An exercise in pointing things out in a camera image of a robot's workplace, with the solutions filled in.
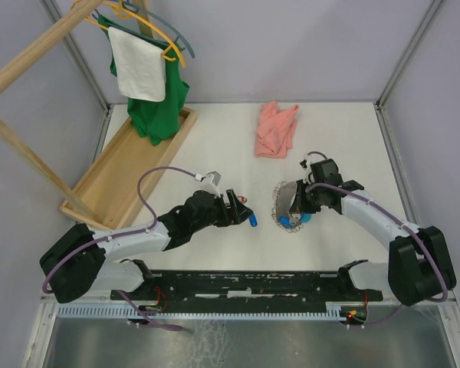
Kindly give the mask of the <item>green shirt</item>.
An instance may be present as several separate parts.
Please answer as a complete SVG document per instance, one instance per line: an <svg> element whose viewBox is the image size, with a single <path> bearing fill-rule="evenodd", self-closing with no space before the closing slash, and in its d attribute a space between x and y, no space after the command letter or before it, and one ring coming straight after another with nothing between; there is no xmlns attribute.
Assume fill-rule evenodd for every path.
<svg viewBox="0 0 460 368"><path fill-rule="evenodd" d="M98 17L98 22L109 28L115 27L127 33L142 38L145 41L164 50L168 44L150 36L138 34L129 28L123 27L103 15ZM110 73L117 77L116 65L111 49ZM179 74L179 59L173 50L168 55L175 57L175 61L166 61L166 97L161 102L135 100L127 98L127 112L132 118L132 124L139 136L149 139L152 145L157 146L163 140L173 137L179 131L179 112L184 107L189 85L183 81Z"/></svg>

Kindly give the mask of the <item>yellow hanger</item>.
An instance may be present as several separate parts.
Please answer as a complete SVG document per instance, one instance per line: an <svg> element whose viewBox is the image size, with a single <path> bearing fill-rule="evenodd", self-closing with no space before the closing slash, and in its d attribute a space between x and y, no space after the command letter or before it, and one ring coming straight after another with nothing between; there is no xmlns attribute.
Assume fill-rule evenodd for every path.
<svg viewBox="0 0 460 368"><path fill-rule="evenodd" d="M161 29L156 27L154 24L152 24L150 21L146 20L145 18L139 16L135 12L129 10L128 8L125 7L122 1L102 1L102 5L106 5L109 8L112 9L114 14L119 18L119 19L135 19L136 22L140 25L143 24L146 28L149 28L151 32L155 32L158 34L167 44L168 46L163 50L162 52L162 57L166 61L175 61L175 57L170 57L168 55L170 50L173 50L176 53L177 58L179 59L179 63L182 66L182 68L186 67L186 59L182 55L182 51L177 45L175 41L169 38L169 36L163 32Z"/></svg>

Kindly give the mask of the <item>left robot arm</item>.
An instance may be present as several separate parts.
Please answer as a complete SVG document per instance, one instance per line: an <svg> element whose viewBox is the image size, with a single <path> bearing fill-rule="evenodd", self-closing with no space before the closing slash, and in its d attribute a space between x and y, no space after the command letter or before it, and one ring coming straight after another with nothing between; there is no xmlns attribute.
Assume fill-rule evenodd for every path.
<svg viewBox="0 0 460 368"><path fill-rule="evenodd" d="M40 258L45 276L42 291L53 294L61 304L91 291L120 290L148 298L154 280L137 255L169 251L189 243L205 228L243 222L258 224L254 212L229 189L224 195L198 190L150 225L96 232L78 223Z"/></svg>

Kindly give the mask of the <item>blue tagged key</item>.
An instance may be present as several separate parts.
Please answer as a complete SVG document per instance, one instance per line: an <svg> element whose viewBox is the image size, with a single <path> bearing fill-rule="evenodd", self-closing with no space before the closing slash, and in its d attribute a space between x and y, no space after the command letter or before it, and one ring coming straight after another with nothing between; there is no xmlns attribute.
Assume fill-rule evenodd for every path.
<svg viewBox="0 0 460 368"><path fill-rule="evenodd" d="M248 218L251 227L257 227L258 226L258 220L254 214L250 215Z"/></svg>

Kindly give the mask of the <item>white towel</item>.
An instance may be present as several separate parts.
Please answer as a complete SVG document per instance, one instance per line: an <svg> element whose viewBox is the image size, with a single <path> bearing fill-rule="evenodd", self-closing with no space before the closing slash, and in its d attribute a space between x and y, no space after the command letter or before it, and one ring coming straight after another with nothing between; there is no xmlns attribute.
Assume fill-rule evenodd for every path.
<svg viewBox="0 0 460 368"><path fill-rule="evenodd" d="M128 98L161 102L166 97L163 50L115 27L108 36L117 70L119 92Z"/></svg>

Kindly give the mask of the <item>grey blue hanger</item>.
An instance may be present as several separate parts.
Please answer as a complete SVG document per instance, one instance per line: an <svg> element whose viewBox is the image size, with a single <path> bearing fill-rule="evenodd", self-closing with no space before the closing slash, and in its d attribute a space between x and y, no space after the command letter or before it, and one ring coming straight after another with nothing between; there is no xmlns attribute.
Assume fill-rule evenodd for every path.
<svg viewBox="0 0 460 368"><path fill-rule="evenodd" d="M118 18L135 18L139 25L144 25L150 30L150 37L153 36L153 32L156 32L158 35L160 35L169 44L162 53L162 57L166 61L176 60L175 57L170 57L167 54L170 50L175 51L176 56L179 58L179 61L183 67L186 66L185 58L182 56L182 52L184 50L189 52L191 58L196 57L194 50L192 49L190 43L185 39L185 37L165 19L150 11L145 1L103 1L102 4L109 6ZM176 35L176 38L173 41L170 41L169 37L151 22L150 17L161 22L166 28L168 28Z"/></svg>

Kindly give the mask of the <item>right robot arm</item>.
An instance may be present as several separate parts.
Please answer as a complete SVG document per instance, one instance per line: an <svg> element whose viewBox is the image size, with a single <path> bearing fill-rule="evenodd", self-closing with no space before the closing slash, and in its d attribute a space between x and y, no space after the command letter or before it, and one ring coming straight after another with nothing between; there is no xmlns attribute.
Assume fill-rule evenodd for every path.
<svg viewBox="0 0 460 368"><path fill-rule="evenodd" d="M309 152L300 165L299 179L289 209L303 219L322 209L334 210L358 224L388 252L385 263L357 261L337 279L337 293L353 300L366 289L385 291L404 306L421 301L444 302L456 286L456 276L442 231L402 220L377 203L355 180L343 180L333 159L313 160Z"/></svg>

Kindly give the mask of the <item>keyring holder with blue handle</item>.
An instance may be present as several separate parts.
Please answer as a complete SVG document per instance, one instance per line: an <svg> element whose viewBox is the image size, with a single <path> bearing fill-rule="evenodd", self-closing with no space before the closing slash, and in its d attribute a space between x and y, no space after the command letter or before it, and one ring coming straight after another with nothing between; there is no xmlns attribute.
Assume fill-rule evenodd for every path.
<svg viewBox="0 0 460 368"><path fill-rule="evenodd" d="M273 207L271 217L278 227L286 232L298 232L307 224L311 214L291 214L290 209L297 191L295 182L280 182L273 191Z"/></svg>

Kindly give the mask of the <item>pink cloth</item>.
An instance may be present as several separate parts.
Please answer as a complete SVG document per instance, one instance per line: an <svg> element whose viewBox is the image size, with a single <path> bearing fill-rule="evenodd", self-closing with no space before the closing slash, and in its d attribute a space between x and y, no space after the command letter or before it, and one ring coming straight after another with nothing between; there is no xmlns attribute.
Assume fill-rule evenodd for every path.
<svg viewBox="0 0 460 368"><path fill-rule="evenodd" d="M270 159L285 159L293 147L297 128L297 104L281 110L276 101L261 105L256 129L254 155Z"/></svg>

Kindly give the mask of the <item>wooden rack frame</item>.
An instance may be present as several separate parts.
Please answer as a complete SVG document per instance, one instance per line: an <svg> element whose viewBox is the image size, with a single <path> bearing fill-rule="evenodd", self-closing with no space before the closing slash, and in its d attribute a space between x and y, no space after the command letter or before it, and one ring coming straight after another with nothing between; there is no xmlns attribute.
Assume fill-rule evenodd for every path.
<svg viewBox="0 0 460 368"><path fill-rule="evenodd" d="M46 1L0 1L0 70L53 23ZM5 88L0 117L68 185L87 171L107 135L107 111L64 42ZM72 225L58 209L62 200L0 140L0 226Z"/></svg>

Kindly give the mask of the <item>wooden tray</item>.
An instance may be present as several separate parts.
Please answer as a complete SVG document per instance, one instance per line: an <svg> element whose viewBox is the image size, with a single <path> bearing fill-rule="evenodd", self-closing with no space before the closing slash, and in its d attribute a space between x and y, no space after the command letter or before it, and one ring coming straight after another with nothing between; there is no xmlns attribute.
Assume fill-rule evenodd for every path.
<svg viewBox="0 0 460 368"><path fill-rule="evenodd" d="M74 187L74 194L98 219L81 213L68 200L63 201L59 210L97 229L116 230L131 225L143 207L137 192L140 177L152 168L171 163L197 118L194 110L183 107L178 133L157 146L139 136L127 118Z"/></svg>

